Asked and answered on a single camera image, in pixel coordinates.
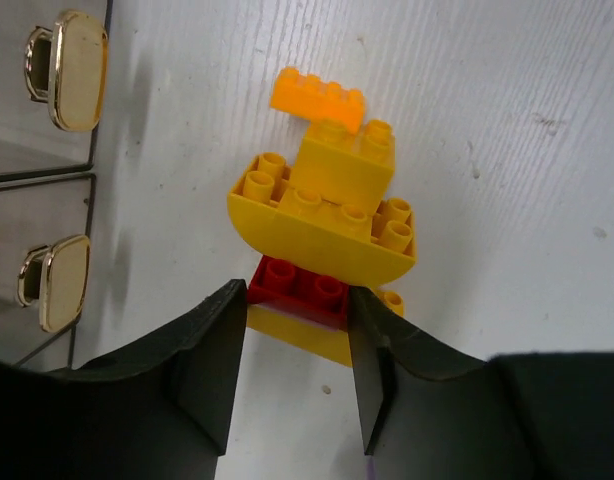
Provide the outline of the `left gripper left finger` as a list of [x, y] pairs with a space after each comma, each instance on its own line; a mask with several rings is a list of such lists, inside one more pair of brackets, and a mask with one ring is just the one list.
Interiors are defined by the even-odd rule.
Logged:
[[0, 479], [211, 479], [225, 453], [246, 329], [231, 280], [77, 369], [0, 362]]

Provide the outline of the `yellow lego stack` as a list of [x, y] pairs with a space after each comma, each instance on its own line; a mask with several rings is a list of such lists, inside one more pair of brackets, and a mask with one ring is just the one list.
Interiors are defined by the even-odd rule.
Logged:
[[293, 160], [256, 155], [227, 196], [233, 227], [261, 256], [247, 324], [350, 366], [350, 288], [367, 287], [402, 314], [388, 284], [416, 261], [413, 209], [388, 193], [396, 138], [389, 123], [366, 117], [361, 91], [294, 67], [279, 72], [270, 105], [307, 129]]

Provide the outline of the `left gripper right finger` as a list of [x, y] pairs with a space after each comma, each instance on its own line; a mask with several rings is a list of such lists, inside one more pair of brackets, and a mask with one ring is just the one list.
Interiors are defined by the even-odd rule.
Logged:
[[614, 352], [480, 360], [369, 289], [348, 333], [374, 479], [614, 479]]

